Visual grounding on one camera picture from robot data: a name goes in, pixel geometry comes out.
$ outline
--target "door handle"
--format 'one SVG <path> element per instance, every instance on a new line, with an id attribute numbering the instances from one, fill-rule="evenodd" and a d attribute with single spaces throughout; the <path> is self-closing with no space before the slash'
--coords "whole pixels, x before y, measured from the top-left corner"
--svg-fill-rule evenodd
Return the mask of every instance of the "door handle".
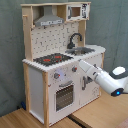
<path id="1" fill-rule="evenodd" d="M 66 87 L 66 86 L 70 85 L 72 82 L 73 81 L 71 80 L 71 81 L 67 82 L 66 84 L 59 85 L 59 87 Z"/>
<path id="2" fill-rule="evenodd" d="M 71 17 L 72 17 L 72 7 L 68 6 L 68 10 L 70 11 L 70 15 L 68 16 L 68 19 L 71 19 Z"/>
<path id="3" fill-rule="evenodd" d="M 82 90 L 85 90 L 85 88 L 86 88 L 86 78 L 85 78 L 85 76 L 83 76 L 83 81 L 84 81 L 84 86 L 82 86 Z"/>

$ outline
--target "sink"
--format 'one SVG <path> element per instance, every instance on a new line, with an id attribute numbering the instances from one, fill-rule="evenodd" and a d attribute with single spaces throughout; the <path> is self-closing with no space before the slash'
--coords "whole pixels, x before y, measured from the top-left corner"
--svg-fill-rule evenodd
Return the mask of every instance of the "sink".
<path id="1" fill-rule="evenodd" d="M 78 47 L 78 48 L 69 49 L 69 50 L 65 51 L 65 53 L 79 56 L 79 55 L 85 55 L 85 54 L 88 54 L 88 53 L 94 52 L 94 51 L 95 51 L 94 49 L 90 49 L 90 48 L 86 48 L 86 47 Z"/>

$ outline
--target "oven window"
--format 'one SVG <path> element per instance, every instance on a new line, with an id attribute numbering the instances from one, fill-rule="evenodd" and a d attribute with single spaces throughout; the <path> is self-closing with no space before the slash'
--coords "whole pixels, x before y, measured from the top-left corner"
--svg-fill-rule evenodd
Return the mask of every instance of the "oven window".
<path id="1" fill-rule="evenodd" d="M 73 103 L 73 85 L 56 92 L 56 111 Z"/>

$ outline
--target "table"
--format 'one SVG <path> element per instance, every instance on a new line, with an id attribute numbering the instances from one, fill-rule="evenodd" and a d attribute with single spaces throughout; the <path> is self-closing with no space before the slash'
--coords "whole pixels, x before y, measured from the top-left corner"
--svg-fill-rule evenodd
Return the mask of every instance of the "table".
<path id="1" fill-rule="evenodd" d="M 111 97 L 102 95 L 92 103 L 71 114 L 71 117 L 87 128 L 115 128 L 128 118 L 128 95 Z"/>
<path id="2" fill-rule="evenodd" d="M 32 115 L 19 109 L 0 118 L 0 128 L 44 128 Z M 69 118 L 64 118 L 50 128 L 81 128 Z"/>

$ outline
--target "faucet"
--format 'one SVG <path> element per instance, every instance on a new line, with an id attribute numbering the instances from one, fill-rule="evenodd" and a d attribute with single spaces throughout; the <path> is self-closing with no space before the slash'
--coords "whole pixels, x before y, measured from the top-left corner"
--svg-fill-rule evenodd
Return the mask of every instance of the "faucet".
<path id="1" fill-rule="evenodd" d="M 82 41 L 82 35 L 80 33 L 74 33 L 70 38 L 70 43 L 68 44 L 67 49 L 72 49 L 73 47 L 75 47 L 75 44 L 73 44 L 72 42 L 72 39 L 75 35 L 80 36 L 80 41 Z"/>

